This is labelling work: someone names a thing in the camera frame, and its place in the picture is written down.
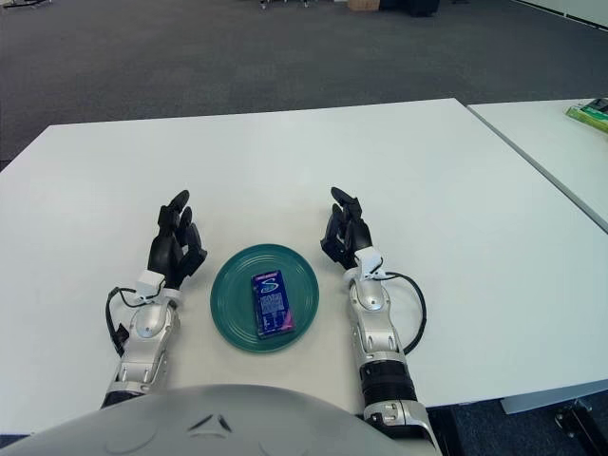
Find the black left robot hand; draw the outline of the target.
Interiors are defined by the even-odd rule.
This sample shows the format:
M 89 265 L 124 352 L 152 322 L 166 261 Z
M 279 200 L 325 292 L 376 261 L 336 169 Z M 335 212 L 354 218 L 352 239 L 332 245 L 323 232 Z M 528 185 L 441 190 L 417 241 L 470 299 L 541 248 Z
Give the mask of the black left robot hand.
M 192 209 L 187 205 L 189 196 L 188 190 L 182 190 L 161 207 L 159 232 L 148 257 L 147 269 L 164 276 L 164 286 L 173 290 L 179 290 L 207 257 L 199 230 L 192 221 Z

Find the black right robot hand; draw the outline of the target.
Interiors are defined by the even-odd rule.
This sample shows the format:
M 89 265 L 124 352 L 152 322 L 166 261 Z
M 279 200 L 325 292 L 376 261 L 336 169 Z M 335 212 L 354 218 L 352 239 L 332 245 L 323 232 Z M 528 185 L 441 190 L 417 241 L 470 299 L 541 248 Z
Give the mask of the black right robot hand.
M 356 266 L 355 253 L 372 246 L 371 232 L 358 198 L 337 187 L 331 188 L 331 194 L 335 203 L 320 246 L 333 262 L 349 270 Z

